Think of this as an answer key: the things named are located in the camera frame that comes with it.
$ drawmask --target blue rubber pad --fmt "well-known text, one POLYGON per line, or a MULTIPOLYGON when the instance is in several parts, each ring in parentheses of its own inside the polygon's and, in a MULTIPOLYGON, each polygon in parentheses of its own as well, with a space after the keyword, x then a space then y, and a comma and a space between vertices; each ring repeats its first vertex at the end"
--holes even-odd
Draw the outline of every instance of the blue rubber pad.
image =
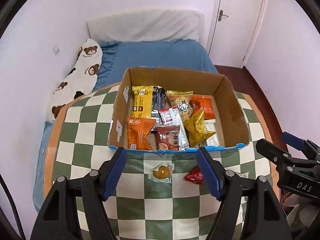
POLYGON ((302 151, 305 149, 303 140, 301 140, 300 138, 290 133, 283 132, 280 137, 284 143, 286 143, 287 145, 290 145, 291 147, 297 149, 298 151, 302 151))
POLYGON ((127 162, 127 151, 123 149, 118 159, 112 166, 108 174, 108 177, 106 179, 105 191, 102 194, 103 201, 108 200, 108 198, 112 196, 113 193, 115 192, 116 186, 119 182, 120 176, 122 174, 122 171, 124 169, 126 162, 127 162))
POLYGON ((221 200, 222 195, 220 191, 220 180, 214 173, 210 163, 208 162, 207 158, 204 156, 204 153, 200 149, 197 150, 196 157, 198 166, 204 177, 205 183, 208 186, 210 194, 216 197, 217 200, 221 200))

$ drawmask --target green and white checkered tablecloth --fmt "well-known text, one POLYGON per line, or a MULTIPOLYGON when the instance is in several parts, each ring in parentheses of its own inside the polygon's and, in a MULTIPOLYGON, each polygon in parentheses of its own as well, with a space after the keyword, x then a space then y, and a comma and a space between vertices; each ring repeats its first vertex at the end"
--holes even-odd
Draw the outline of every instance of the green and white checkered tablecloth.
MULTIPOLYGON (((112 157, 113 151, 107 144, 118 88, 114 86, 93 92, 67 109, 52 181, 61 175, 68 179, 83 177, 112 157)), ((256 141, 265 137, 262 126, 243 95, 236 94, 248 123, 250 143, 227 157, 215 160, 230 170, 249 172, 248 177, 252 179, 264 175, 272 184, 269 161, 255 150, 256 141)), ((183 179, 197 164, 192 158, 172 160, 175 163, 172 184, 148 180, 148 171, 164 161, 156 156, 150 160, 129 155, 116 192, 103 203, 115 235, 121 240, 204 240, 220 202, 209 194, 205 184, 196 185, 183 179)), ((90 239, 82 198, 77 197, 76 201, 84 239, 90 239)), ((234 239, 240 237, 245 210, 243 198, 234 239)))

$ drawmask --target door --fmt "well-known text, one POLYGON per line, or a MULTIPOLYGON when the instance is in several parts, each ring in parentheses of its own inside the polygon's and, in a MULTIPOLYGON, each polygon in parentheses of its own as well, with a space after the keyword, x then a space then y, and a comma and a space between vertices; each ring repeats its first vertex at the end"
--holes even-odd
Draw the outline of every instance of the door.
POLYGON ((220 0, 209 57, 215 65, 242 67, 262 0, 220 0))

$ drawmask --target cardboard box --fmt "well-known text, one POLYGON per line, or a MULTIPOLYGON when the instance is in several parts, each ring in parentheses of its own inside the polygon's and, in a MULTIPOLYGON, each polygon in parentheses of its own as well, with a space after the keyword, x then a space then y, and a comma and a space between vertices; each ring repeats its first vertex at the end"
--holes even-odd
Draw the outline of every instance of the cardboard box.
MULTIPOLYGON (((131 116, 134 100, 132 86, 139 85, 159 85, 165 90, 194 91, 194 94, 212 96, 221 147, 207 146, 208 151, 223 151, 227 150, 226 148, 240 148, 249 144, 249 132, 243 111, 225 75, 164 67, 133 67, 124 73, 114 103, 108 142, 111 148, 128 148, 127 117, 131 116)), ((196 149, 188 148, 187 152, 196 152, 196 149)))

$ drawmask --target wall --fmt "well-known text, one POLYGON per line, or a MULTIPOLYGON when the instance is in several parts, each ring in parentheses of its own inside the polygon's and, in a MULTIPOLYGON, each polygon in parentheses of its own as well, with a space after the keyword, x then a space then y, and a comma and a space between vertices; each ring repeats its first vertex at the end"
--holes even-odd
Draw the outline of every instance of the wall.
MULTIPOLYGON (((85 20, 138 8, 187 8, 205 15, 209 33, 214 0, 28 0, 0 39, 0 172, 17 205, 27 239, 36 219, 32 190, 49 95, 69 73, 89 37, 85 20), (59 45, 55 56, 52 47, 59 45)), ((0 206, 15 220, 2 190, 0 206)))
MULTIPOLYGON (((320 35, 295 0, 268 0, 245 66, 283 131, 320 143, 320 35)), ((300 152, 290 148, 295 156, 300 152)))

